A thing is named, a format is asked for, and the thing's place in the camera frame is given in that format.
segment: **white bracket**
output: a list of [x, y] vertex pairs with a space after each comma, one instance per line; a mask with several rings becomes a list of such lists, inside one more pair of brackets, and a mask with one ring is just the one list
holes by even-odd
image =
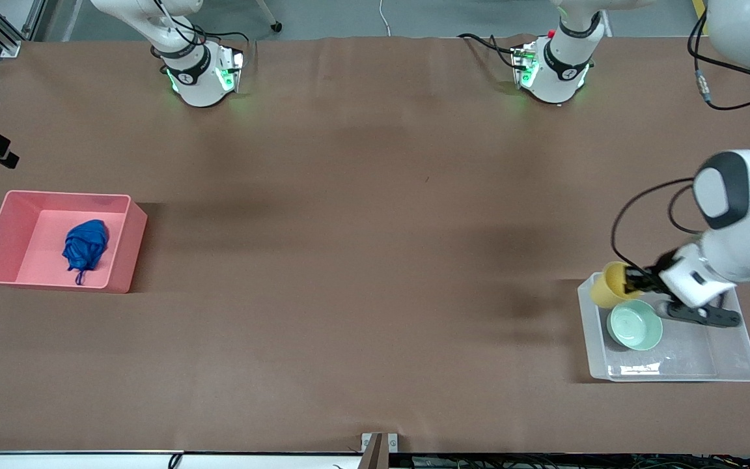
[[[361, 434], [361, 452], [367, 450], [372, 433]], [[387, 448], [389, 452], [398, 452], [398, 433], [387, 433]]]

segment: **yellow cup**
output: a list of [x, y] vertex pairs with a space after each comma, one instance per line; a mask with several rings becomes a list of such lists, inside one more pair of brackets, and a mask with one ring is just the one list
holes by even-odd
[[610, 262], [604, 267], [604, 272], [595, 280], [595, 285], [589, 291], [592, 301], [604, 308], [610, 309], [627, 300], [633, 300], [641, 296], [640, 291], [626, 293], [624, 286], [627, 285], [625, 274], [628, 264], [623, 262]]

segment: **chair leg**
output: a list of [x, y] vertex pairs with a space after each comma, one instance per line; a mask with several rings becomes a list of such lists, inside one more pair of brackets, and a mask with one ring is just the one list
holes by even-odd
[[273, 17], [273, 13], [271, 13], [271, 10], [268, 8], [268, 4], [265, 3], [265, 0], [257, 0], [257, 4], [259, 5], [259, 9], [262, 9], [262, 13], [265, 14], [265, 18], [268, 19], [268, 23], [271, 24], [271, 30], [274, 33], [279, 33], [283, 30], [283, 24], [277, 21], [277, 18]]

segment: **blue string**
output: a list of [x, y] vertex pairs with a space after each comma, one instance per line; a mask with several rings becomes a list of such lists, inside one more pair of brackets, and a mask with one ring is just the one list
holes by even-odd
[[80, 271], [74, 280], [77, 285], [83, 284], [86, 270], [94, 270], [98, 266], [107, 241], [106, 226], [102, 220], [89, 220], [68, 232], [62, 255], [68, 259], [68, 270]]

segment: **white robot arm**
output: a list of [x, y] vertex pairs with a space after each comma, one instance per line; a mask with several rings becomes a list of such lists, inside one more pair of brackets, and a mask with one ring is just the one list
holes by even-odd
[[212, 106], [235, 91], [242, 53], [199, 35], [184, 15], [203, 0], [92, 0], [94, 6], [149, 39], [167, 65], [173, 90], [187, 104]]
[[589, 60], [601, 38], [601, 10], [630, 10], [655, 0], [551, 0], [560, 12], [554, 36], [541, 36], [514, 52], [514, 81], [535, 98], [562, 103], [583, 86]]
[[[721, 54], [750, 68], [750, 2], [710, 0], [708, 36]], [[669, 294], [671, 317], [737, 326], [733, 311], [710, 303], [750, 281], [750, 149], [718, 152], [700, 166], [693, 196], [710, 227], [651, 267], [628, 268], [628, 291]]]

